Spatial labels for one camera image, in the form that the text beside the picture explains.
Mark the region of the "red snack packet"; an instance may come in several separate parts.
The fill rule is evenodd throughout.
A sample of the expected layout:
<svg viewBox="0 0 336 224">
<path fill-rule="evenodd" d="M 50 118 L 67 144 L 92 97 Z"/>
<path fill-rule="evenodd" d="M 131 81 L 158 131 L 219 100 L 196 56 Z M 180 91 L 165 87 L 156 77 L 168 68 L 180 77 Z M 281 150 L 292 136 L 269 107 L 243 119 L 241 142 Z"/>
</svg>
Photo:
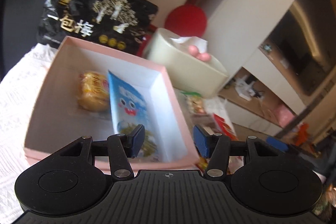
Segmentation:
<svg viewBox="0 0 336 224">
<path fill-rule="evenodd" d="M 218 130 L 224 135 L 228 136 L 233 141 L 238 141 L 237 136 L 235 135 L 231 126 L 226 122 L 226 120 L 217 114 L 213 114 L 214 122 Z"/>
</svg>

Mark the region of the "cream tissue box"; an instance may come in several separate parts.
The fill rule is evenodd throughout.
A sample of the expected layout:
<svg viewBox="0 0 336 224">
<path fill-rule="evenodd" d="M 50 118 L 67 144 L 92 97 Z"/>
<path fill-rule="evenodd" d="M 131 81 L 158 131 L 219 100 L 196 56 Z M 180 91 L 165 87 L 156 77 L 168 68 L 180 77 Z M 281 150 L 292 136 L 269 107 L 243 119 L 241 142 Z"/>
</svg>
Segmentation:
<svg viewBox="0 0 336 224">
<path fill-rule="evenodd" d="M 188 53 L 188 46 L 177 43 L 181 37 L 158 28 L 143 51 L 143 57 L 166 68 L 173 87 L 211 98 L 224 87 L 229 77 L 215 57 L 204 62 Z"/>
</svg>

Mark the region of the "yellow round cake packet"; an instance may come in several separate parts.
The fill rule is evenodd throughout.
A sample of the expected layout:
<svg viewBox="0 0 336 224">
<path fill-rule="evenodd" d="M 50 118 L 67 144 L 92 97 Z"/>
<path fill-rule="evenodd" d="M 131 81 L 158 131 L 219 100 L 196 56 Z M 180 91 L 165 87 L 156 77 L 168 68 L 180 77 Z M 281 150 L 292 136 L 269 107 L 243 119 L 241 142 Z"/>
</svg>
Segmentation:
<svg viewBox="0 0 336 224">
<path fill-rule="evenodd" d="M 79 76 L 77 103 L 84 110 L 104 112 L 109 108 L 109 85 L 107 77 L 95 71 Z"/>
</svg>

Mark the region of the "television screen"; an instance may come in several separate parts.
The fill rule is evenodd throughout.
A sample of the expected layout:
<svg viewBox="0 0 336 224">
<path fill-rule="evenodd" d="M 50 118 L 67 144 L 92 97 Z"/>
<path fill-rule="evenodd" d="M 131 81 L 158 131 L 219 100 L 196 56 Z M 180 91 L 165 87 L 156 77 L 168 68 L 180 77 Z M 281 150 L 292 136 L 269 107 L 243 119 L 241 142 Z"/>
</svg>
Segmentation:
<svg viewBox="0 0 336 224">
<path fill-rule="evenodd" d="M 294 0 L 268 39 L 312 95 L 335 67 L 335 0 Z"/>
</svg>

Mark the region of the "red round paddle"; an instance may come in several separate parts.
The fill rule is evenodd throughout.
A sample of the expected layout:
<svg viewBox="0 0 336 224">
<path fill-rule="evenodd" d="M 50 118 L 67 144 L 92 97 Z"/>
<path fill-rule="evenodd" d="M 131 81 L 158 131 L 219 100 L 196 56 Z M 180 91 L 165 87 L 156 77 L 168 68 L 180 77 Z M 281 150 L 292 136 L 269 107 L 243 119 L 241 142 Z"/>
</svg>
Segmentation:
<svg viewBox="0 0 336 224">
<path fill-rule="evenodd" d="M 202 37 L 207 28 L 207 17 L 197 6 L 181 5 L 168 14 L 164 28 L 183 37 Z"/>
</svg>

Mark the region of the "white tv cabinet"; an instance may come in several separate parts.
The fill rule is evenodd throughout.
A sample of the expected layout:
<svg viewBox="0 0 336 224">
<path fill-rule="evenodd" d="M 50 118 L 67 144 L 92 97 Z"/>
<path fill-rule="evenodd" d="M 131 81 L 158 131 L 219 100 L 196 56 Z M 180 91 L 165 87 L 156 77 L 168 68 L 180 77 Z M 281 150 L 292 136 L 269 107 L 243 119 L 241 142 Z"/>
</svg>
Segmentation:
<svg viewBox="0 0 336 224">
<path fill-rule="evenodd" d="M 252 88 L 257 94 L 246 100 L 235 89 L 236 81 L 255 78 Z M 294 116 L 309 104 L 289 61 L 275 43 L 267 39 L 223 88 L 219 96 L 226 99 L 226 109 L 232 123 L 270 136 L 284 127 L 286 111 Z"/>
</svg>

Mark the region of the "white tissue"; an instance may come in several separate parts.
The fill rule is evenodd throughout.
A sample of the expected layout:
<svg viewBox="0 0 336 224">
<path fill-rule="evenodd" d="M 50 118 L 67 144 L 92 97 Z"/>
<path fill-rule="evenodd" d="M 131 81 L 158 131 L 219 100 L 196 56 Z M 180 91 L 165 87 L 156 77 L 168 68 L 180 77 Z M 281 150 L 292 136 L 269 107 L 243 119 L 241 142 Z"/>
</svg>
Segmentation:
<svg viewBox="0 0 336 224">
<path fill-rule="evenodd" d="M 173 46 L 178 48 L 179 50 L 188 50 L 189 46 L 196 46 L 200 53 L 207 52 L 208 42 L 199 37 L 179 37 L 179 38 L 171 38 L 171 43 Z"/>
</svg>

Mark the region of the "pink cardboard gift box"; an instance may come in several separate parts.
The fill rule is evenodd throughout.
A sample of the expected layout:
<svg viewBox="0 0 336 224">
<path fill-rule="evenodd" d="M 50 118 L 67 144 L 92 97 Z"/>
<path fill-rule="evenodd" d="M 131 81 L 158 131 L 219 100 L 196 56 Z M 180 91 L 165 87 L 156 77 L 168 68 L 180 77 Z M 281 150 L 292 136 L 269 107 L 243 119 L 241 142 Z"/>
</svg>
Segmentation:
<svg viewBox="0 0 336 224">
<path fill-rule="evenodd" d="M 157 162 L 133 159 L 133 170 L 189 169 L 199 156 L 165 67 L 85 40 L 66 37 L 39 91 L 26 133 L 24 152 L 35 164 L 81 136 L 105 140 L 113 133 L 109 113 L 98 115 L 77 104 L 79 77 L 87 71 L 114 73 L 145 98 Z"/>
</svg>

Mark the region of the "pink ball ornament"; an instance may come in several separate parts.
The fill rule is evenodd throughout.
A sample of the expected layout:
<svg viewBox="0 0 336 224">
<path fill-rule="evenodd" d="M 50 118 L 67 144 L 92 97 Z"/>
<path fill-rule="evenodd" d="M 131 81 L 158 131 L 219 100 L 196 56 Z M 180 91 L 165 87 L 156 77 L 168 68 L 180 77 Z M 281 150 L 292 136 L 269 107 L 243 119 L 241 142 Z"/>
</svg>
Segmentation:
<svg viewBox="0 0 336 224">
<path fill-rule="evenodd" d="M 198 60 L 202 62 L 209 62 L 211 60 L 211 55 L 208 53 L 200 53 L 197 46 L 190 45 L 188 47 L 188 52 L 191 56 L 197 58 Z"/>
</svg>

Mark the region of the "blue cartoon snack packet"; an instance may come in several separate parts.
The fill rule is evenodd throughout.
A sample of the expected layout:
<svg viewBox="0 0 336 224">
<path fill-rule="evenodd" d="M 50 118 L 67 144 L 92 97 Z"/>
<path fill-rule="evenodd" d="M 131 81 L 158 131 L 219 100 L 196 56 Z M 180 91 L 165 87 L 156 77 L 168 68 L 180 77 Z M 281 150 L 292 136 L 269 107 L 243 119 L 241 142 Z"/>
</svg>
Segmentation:
<svg viewBox="0 0 336 224">
<path fill-rule="evenodd" d="M 158 162 L 157 140 L 144 97 L 131 84 L 108 72 L 113 132 L 128 135 L 138 125 L 145 128 L 143 145 L 137 155 L 139 162 Z"/>
</svg>

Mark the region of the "black plum snack bag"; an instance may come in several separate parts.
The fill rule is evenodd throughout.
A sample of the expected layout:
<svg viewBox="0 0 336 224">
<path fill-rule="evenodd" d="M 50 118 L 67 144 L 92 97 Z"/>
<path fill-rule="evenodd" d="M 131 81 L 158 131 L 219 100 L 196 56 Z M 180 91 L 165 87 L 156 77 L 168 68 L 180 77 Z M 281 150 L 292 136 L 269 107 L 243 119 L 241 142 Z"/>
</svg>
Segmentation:
<svg viewBox="0 0 336 224">
<path fill-rule="evenodd" d="M 37 40 L 58 48 L 71 36 L 135 55 L 157 12 L 147 0 L 46 0 Z"/>
</svg>

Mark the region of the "green white snack packet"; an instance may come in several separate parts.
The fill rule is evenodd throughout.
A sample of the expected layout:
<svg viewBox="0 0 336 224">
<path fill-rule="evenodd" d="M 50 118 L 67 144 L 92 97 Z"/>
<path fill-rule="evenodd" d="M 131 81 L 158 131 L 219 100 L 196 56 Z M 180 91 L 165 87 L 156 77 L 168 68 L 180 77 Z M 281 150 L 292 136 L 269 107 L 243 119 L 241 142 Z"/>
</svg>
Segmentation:
<svg viewBox="0 0 336 224">
<path fill-rule="evenodd" d="M 196 92 L 182 92 L 190 113 L 195 115 L 205 115 L 206 111 L 203 104 L 203 98 Z"/>
</svg>

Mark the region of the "white textured tablecloth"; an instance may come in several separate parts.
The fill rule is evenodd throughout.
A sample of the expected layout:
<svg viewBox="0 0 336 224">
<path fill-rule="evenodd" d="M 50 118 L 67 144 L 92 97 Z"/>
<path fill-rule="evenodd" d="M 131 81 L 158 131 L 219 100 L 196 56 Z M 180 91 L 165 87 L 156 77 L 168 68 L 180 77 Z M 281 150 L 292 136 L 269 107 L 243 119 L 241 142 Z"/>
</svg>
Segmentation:
<svg viewBox="0 0 336 224">
<path fill-rule="evenodd" d="M 29 167 L 23 151 L 31 113 L 57 50 L 37 44 L 1 81 L 1 223 L 22 214 L 14 184 Z"/>
</svg>

